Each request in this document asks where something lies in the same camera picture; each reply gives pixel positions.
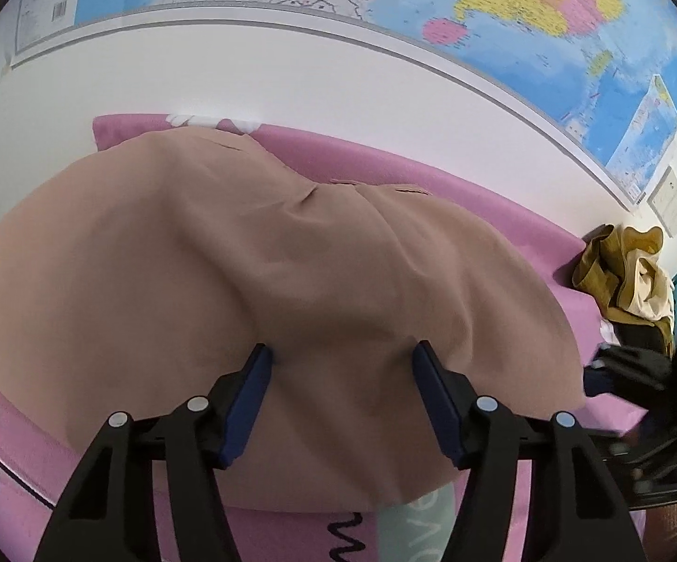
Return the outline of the person's right forearm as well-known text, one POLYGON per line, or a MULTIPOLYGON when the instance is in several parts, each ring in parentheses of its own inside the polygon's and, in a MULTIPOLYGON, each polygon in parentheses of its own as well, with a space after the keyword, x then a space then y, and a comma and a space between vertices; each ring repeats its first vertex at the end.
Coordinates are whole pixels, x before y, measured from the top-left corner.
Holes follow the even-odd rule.
POLYGON ((647 560, 667 562, 677 553, 677 503, 646 511, 643 548, 647 560))

